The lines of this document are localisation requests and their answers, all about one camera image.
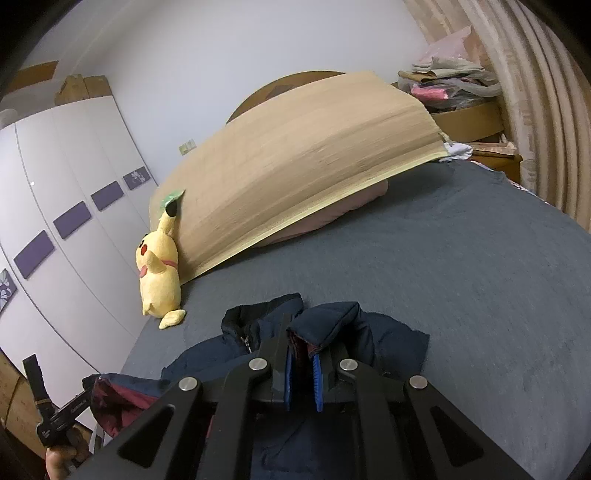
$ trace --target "gray bed sheet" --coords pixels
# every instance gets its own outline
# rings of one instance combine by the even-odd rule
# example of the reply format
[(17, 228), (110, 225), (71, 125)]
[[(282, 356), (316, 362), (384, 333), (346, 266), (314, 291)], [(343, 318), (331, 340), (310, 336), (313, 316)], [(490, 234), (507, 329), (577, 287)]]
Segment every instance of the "gray bed sheet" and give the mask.
[(423, 374), (535, 479), (563, 480), (591, 442), (590, 287), (591, 236), (574, 221), (502, 173), (429, 163), (185, 285), (186, 320), (150, 319), (123, 372), (159, 378), (235, 305), (356, 300), (429, 333)]

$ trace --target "pikachu ear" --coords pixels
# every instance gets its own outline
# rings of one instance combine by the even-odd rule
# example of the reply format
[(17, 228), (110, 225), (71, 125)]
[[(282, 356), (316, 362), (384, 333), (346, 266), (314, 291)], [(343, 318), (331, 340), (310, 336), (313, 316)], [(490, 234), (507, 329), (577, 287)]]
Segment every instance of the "pikachu ear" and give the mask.
[(160, 217), (160, 222), (158, 224), (158, 231), (164, 233), (165, 235), (170, 234), (170, 231), (173, 229), (174, 225), (174, 217), (169, 217), (166, 212), (162, 214)]
[(158, 224), (158, 230), (164, 232), (166, 235), (170, 234), (170, 231), (173, 229), (174, 225), (174, 218), (177, 216), (178, 211), (178, 203), (176, 200), (172, 200), (166, 206), (162, 217), (160, 217), (160, 222)]

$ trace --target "curtain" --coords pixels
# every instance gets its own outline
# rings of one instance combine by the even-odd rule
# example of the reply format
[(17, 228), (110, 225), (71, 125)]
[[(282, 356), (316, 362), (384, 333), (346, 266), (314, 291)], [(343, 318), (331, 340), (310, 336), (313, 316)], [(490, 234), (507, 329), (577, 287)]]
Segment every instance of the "curtain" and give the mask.
[(524, 186), (591, 228), (591, 86), (562, 42), (517, 0), (404, 0), (428, 42), (467, 25), (503, 89)]

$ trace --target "white cloth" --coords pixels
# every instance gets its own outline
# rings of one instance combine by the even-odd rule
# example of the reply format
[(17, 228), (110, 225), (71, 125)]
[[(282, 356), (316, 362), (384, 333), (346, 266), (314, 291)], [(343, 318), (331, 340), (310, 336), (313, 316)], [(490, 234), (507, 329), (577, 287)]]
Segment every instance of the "white cloth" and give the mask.
[(444, 142), (449, 156), (441, 158), (439, 161), (468, 160), (472, 156), (472, 147), (460, 142)]

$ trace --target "navy blue jacket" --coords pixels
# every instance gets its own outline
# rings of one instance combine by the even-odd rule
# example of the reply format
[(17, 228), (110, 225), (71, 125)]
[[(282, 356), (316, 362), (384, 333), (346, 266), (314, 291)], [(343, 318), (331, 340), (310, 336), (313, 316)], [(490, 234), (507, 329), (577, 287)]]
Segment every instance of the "navy blue jacket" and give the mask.
[[(92, 411), (108, 433), (116, 433), (149, 407), (171, 384), (188, 375), (201, 381), (224, 377), (255, 356), (263, 340), (278, 334), (282, 317), (294, 317), (289, 333), (299, 361), (311, 358), (335, 339), (349, 356), (381, 375), (406, 380), (419, 374), (428, 335), (380, 313), (364, 312), (357, 302), (304, 309), (299, 294), (228, 310), (223, 333), (198, 343), (164, 368), (160, 380), (101, 375), (93, 390)], [(125, 410), (128, 403), (132, 408)], [(327, 480), (354, 478), (351, 423), (341, 414), (290, 412), (259, 416), (251, 478)]]

